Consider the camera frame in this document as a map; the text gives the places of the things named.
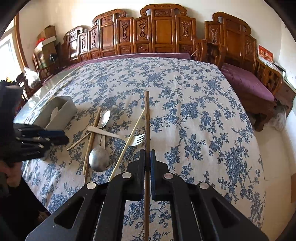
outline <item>wooden cabinet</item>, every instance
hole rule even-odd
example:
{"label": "wooden cabinet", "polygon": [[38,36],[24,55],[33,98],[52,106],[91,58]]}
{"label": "wooden cabinet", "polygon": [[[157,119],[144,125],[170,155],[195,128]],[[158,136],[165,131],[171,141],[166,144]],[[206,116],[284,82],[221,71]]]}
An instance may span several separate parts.
{"label": "wooden cabinet", "polygon": [[280,89],[275,94],[275,98],[286,107],[286,116],[290,113],[293,107],[293,100],[296,96],[295,89],[283,80]]}

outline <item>wooden sofa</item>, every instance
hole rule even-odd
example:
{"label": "wooden sofa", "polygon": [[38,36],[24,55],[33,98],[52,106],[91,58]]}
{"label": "wooden sofa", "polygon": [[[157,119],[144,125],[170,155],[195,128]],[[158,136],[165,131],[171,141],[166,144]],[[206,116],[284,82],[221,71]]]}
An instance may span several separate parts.
{"label": "wooden sofa", "polygon": [[245,110],[256,114],[254,128],[261,131],[273,116],[281,74],[257,58],[256,39],[245,21],[224,12],[214,13],[212,19],[205,21],[207,43],[225,46],[226,64],[219,63],[223,65],[221,71]]}
{"label": "wooden sofa", "polygon": [[142,8],[140,14],[139,18],[127,17],[124,10],[114,9],[96,16],[91,28],[71,29],[61,46],[62,65],[131,53],[189,53],[194,60],[209,62],[211,59],[212,63],[222,66],[223,58],[218,51],[222,45],[197,39],[195,18],[188,17],[183,6],[150,4]]}

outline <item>window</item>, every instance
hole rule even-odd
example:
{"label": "window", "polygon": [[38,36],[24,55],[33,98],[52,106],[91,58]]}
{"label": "window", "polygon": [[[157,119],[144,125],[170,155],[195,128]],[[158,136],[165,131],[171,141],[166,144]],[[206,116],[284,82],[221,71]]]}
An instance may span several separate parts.
{"label": "window", "polygon": [[14,81],[22,72],[23,66],[19,64],[15,43],[14,20],[12,20],[0,39],[0,80],[8,77]]}

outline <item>metal screw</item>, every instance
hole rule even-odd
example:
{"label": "metal screw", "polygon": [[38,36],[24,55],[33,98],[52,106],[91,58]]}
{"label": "metal screw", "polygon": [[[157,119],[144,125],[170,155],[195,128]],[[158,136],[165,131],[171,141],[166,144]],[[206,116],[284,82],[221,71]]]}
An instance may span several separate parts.
{"label": "metal screw", "polygon": [[96,183],[91,182],[86,185],[87,189],[94,189],[96,187]]}
{"label": "metal screw", "polygon": [[208,189],[209,188],[209,184],[207,184],[205,182],[202,182],[202,183],[200,183],[200,188],[201,189]]}
{"label": "metal screw", "polygon": [[165,179],[172,179],[174,177],[173,174],[171,174],[170,172],[165,173],[163,176]]}
{"label": "metal screw", "polygon": [[124,173],[122,174],[122,177],[123,177],[123,178],[130,178],[130,177],[131,177],[131,173],[130,173],[130,172],[124,172]]}

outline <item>human hand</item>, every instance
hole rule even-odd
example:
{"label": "human hand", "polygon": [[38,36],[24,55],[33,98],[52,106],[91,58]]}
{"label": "human hand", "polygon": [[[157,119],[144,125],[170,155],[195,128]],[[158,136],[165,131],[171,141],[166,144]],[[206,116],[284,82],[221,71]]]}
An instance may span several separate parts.
{"label": "human hand", "polygon": [[6,174],[8,186],[17,187],[22,178],[22,162],[16,162],[13,167],[9,167],[4,161],[0,160],[0,172]]}

